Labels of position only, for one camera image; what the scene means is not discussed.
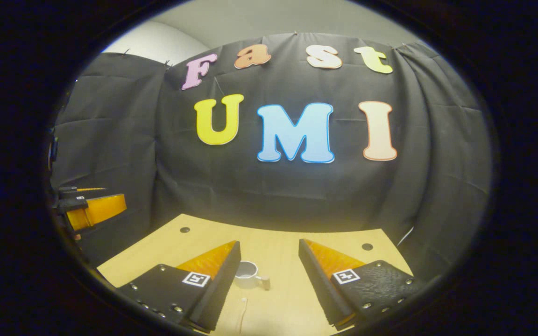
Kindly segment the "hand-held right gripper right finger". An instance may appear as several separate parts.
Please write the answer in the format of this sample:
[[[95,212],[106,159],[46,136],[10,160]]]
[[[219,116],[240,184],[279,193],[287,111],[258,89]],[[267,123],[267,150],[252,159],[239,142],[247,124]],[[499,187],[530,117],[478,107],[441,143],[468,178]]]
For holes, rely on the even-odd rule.
[[[380,321],[423,288],[421,279],[386,261],[361,262],[308,239],[299,240],[298,255],[336,330]]]

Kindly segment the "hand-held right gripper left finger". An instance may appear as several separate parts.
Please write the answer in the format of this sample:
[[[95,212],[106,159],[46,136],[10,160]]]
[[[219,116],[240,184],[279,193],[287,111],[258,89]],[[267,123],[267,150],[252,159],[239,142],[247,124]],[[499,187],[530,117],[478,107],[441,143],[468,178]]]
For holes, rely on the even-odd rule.
[[[178,266],[155,265],[118,292],[166,324],[209,333],[216,329],[240,262],[241,244],[233,240]]]

